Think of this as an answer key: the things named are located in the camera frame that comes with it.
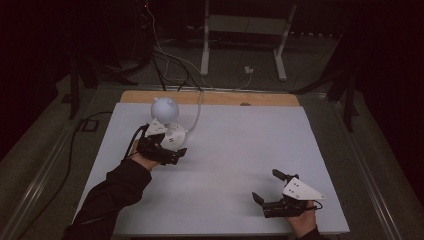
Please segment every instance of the wire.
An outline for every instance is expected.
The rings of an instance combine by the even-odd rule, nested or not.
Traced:
[[[124,158],[123,158],[123,159],[126,159],[126,158],[130,157],[131,155],[133,155],[133,154],[130,154],[130,151],[131,151],[131,148],[132,148],[133,142],[135,141],[135,138],[137,137],[138,133],[139,133],[141,130],[145,131],[145,130],[146,130],[146,127],[147,127],[147,125],[143,125],[143,126],[139,127],[139,128],[137,129],[137,131],[135,131],[135,133],[134,133],[133,137],[131,138],[130,145],[128,145],[127,151],[125,152],[125,155],[124,155]]]
[[[190,73],[190,71],[187,69],[187,67],[184,65],[184,63],[182,63],[181,62],[181,60],[179,59],[179,58],[176,58],[175,56],[172,56],[172,55],[168,55],[167,53],[165,53],[168,57],[170,57],[170,58],[172,58],[173,60],[175,60],[176,62],[174,62],[174,61],[171,61],[172,63],[174,63],[174,64],[177,64],[178,66],[180,66],[181,68],[183,68],[184,70],[185,70],[185,72],[186,72],[186,74],[187,74],[187,77],[186,77],[186,79],[184,80],[184,79],[174,79],[174,80],[184,80],[184,82],[180,85],[180,87],[178,88],[178,90],[180,90],[184,85],[189,85],[189,86],[191,86],[191,87],[195,87],[197,90],[199,90],[199,91],[203,91],[198,85],[197,85],[197,83],[196,83],[196,81],[194,80],[194,78],[193,78],[193,76],[192,76],[192,74]],[[162,75],[162,77],[164,78],[164,79],[166,79],[166,80],[168,80],[168,81],[170,81],[170,82],[172,82],[171,81],[171,79],[168,79],[167,77],[165,77],[165,76],[163,76]],[[194,86],[193,85],[191,85],[188,81],[189,81],[189,79],[191,79],[192,81],[193,81],[193,84],[194,84]]]
[[[186,63],[190,64],[190,65],[191,65],[194,69],[196,69],[196,71],[200,74],[200,69],[199,69],[198,67],[196,67],[196,65],[194,65],[192,62],[190,62],[190,61],[188,61],[188,60],[186,60],[186,59],[183,59],[183,58],[180,58],[180,57],[177,57],[177,56],[171,55],[171,54],[169,54],[169,53],[166,53],[166,55],[167,55],[167,56],[170,56],[170,57],[174,57],[175,59],[178,59],[178,60],[181,60],[181,61],[184,61],[184,62],[186,62]],[[214,87],[212,87],[212,86],[210,86],[209,84],[207,84],[207,83],[205,82],[205,79],[204,79],[202,76],[200,76],[200,79],[202,79],[203,84],[205,84],[207,87],[210,87],[210,88],[212,88],[212,89],[215,89]]]
[[[314,207],[314,209],[315,209],[315,210],[320,210],[320,209],[322,209],[322,204],[321,204],[320,202],[318,202],[317,200],[314,200],[314,202],[316,202],[316,203],[318,203],[318,204],[319,204],[319,207],[317,207],[317,206],[315,206],[315,207]]]
[[[100,1],[100,5],[101,5],[101,9],[102,9],[102,14],[103,14],[103,18],[106,19],[107,21],[107,17],[106,17],[106,11],[105,11],[105,6],[103,1]],[[137,10],[136,10],[136,6],[135,3],[132,2],[132,10],[133,10],[133,16],[134,16],[134,43],[133,43],[133,47],[132,47],[132,53],[131,56],[129,58],[130,61],[134,60],[134,55],[137,49],[137,35],[138,35],[138,24],[137,24]],[[107,30],[110,34],[110,24],[107,24]],[[147,63],[141,62],[140,60],[137,61],[137,66],[129,68],[129,69],[125,69],[125,70],[120,70],[119,67],[114,67],[114,66],[104,66],[105,68],[108,68],[109,70],[121,75],[122,77],[128,78],[138,72],[140,72],[141,70],[143,70],[145,68],[145,66],[147,65]]]
[[[155,19],[155,16],[153,16],[153,14],[152,14],[152,12],[150,11],[150,9],[149,9],[149,1],[148,0],[146,0],[146,10],[147,10],[147,12],[150,14],[150,16],[152,17],[152,28],[153,28],[153,34],[155,35],[155,39],[156,39],[156,43],[158,44],[158,49],[159,49],[159,51],[160,52],[162,52],[163,53],[163,56],[164,56],[164,58],[167,60],[167,63],[166,63],[166,68],[165,68],[165,74],[164,74],[164,76],[166,76],[167,75],[167,73],[168,73],[168,64],[169,64],[169,60],[166,58],[166,54],[165,54],[165,52],[162,50],[162,48],[160,47],[160,44],[159,44],[159,40],[158,40],[158,36],[156,35],[156,27],[155,27],[155,23],[156,23],[156,19]]]
[[[152,53],[152,62],[153,62],[153,64],[154,64],[154,68],[156,69],[156,73],[158,74],[158,77],[159,77],[159,81],[160,81],[160,83],[161,83],[161,85],[162,85],[162,89],[164,90],[164,91],[166,91],[166,87],[165,87],[165,83],[163,82],[163,79],[162,79],[162,73],[161,73],[161,71],[159,70],[159,66],[158,66],[158,64],[156,63],[156,59],[155,59],[155,56],[153,55],[153,53]]]
[[[201,110],[201,106],[203,104],[203,91],[200,91],[200,95],[199,95],[199,102],[197,104],[197,116],[196,116],[196,120],[194,121],[193,126],[187,130],[187,132],[191,132],[196,128],[197,122],[199,121],[199,117],[200,117],[200,110]]]
[[[239,87],[239,88],[233,89],[233,91],[237,91],[237,90],[240,90],[240,89],[243,89],[243,88],[249,86],[250,83],[252,82],[252,74],[253,74],[253,72],[251,71],[249,73],[249,81],[246,83],[246,85],[244,85],[243,87]]]
[[[92,117],[95,117],[95,116],[100,115],[100,114],[106,114],[106,113],[107,114],[111,114],[112,112],[98,112],[96,114],[93,114],[93,115],[85,118],[85,119],[81,119],[80,120],[80,122],[78,123],[78,126],[75,128],[75,130],[74,130],[74,132],[72,134],[71,143],[70,143],[70,149],[69,149],[69,154],[68,154],[68,165],[67,165],[67,168],[66,168],[65,177],[63,178],[62,182],[59,185],[59,188],[56,190],[56,192],[53,194],[53,196],[50,198],[50,200],[38,212],[38,214],[30,222],[30,224],[21,232],[21,234],[19,235],[19,237],[17,239],[22,239],[22,237],[26,234],[26,232],[32,227],[32,225],[34,225],[35,222],[37,222],[37,220],[40,218],[40,216],[43,215],[43,213],[45,212],[45,210],[50,206],[50,204],[56,199],[56,197],[59,195],[59,193],[63,189],[63,186],[65,185],[66,181],[68,180],[69,174],[71,173],[72,152],[73,152],[73,147],[74,147],[74,140],[75,140],[76,134],[81,129],[81,126],[84,123],[86,123],[87,121],[91,120]]]

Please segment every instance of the electronic device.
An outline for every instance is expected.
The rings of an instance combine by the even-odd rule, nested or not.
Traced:
[[[299,176],[286,175],[276,169],[272,174],[282,181],[287,181],[283,189],[283,198],[277,202],[266,203],[257,193],[252,192],[253,200],[259,204],[264,212],[265,218],[273,217],[295,217],[304,211],[318,210],[322,208],[321,203],[316,200],[325,199],[324,195],[299,180]],[[308,200],[315,200],[320,207],[307,207]]]

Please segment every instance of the dark background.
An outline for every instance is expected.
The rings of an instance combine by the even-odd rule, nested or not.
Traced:
[[[116,8],[115,15],[122,22],[115,24],[131,24],[131,10],[125,7],[131,7],[130,0],[1,2],[0,159],[56,97],[55,84],[69,74],[72,49],[78,47],[103,63],[118,61],[115,33],[107,31],[108,21],[102,12],[116,2],[123,5]],[[180,40],[189,37],[187,25],[203,24],[202,1],[150,2],[157,22]],[[258,1],[245,0],[240,8],[240,2],[216,0],[211,9],[235,15],[275,16],[279,14],[276,9],[284,7],[282,1],[274,1],[275,7],[267,8],[255,6]],[[422,204],[423,12],[423,4],[417,1],[300,1],[291,29],[295,34],[342,36],[326,73],[345,66],[359,67],[357,90],[364,93]]]

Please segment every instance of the small white object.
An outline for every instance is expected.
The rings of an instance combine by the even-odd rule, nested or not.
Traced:
[[[180,149],[186,140],[186,131],[180,124],[174,122],[165,126],[167,127],[167,131],[160,145],[172,151]]]
[[[244,71],[245,71],[246,73],[253,73],[253,67],[246,66],[246,67],[244,67]]]
[[[161,133],[166,133],[167,128],[160,123],[156,118],[150,123],[149,128],[146,130],[147,136],[153,136]]]
[[[177,103],[169,97],[154,98],[150,112],[152,118],[156,118],[162,124],[175,121],[180,114]]]
[[[283,194],[297,200],[325,199],[324,195],[297,178],[292,178],[292,180],[290,180],[284,188]]]

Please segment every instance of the floor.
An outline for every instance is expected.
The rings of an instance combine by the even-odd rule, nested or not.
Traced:
[[[186,74],[185,70],[172,63],[167,68],[166,59],[172,60],[172,57],[165,56],[161,49],[184,59],[181,61],[187,66],[196,84],[206,91],[285,93],[319,79],[338,39],[290,36],[283,53],[288,76],[285,82],[277,79],[272,46],[260,41],[255,46],[234,39],[214,43],[211,48],[210,72],[203,78],[196,72],[201,59],[201,41],[193,40],[184,46],[168,39],[159,42],[156,59],[162,72],[167,72],[164,81],[168,90],[176,90],[184,82]],[[244,72],[246,66],[253,67],[252,74]],[[7,223],[11,220],[20,223],[12,226],[15,237],[4,239],[16,239],[23,232],[25,234],[21,239],[59,239],[75,214],[110,114],[93,117],[99,121],[97,131],[78,132],[73,138],[77,120],[99,112],[113,111],[115,103],[127,89],[161,89],[153,65],[129,78],[137,82],[137,86],[123,86],[104,76],[100,76],[100,79],[97,89],[81,87],[81,107],[75,120],[68,119],[70,106],[61,103],[63,96],[69,93],[69,77],[60,81],[58,98],[46,108],[1,162],[0,229],[3,231],[10,227]],[[329,86],[326,84],[298,96],[351,229],[349,233],[329,235],[328,238],[424,239],[424,210],[407,184],[361,93],[355,93],[358,115],[352,119],[354,132],[350,133],[340,117],[343,100],[329,102],[325,98]],[[38,200],[29,205],[21,204],[26,189],[34,186],[31,182],[37,172],[43,169],[43,163],[49,160],[52,160],[52,164],[47,167],[52,171],[43,179],[45,181],[35,184],[41,186],[41,191],[34,194]],[[69,162],[72,166],[65,185],[54,201],[43,210],[65,178]]]

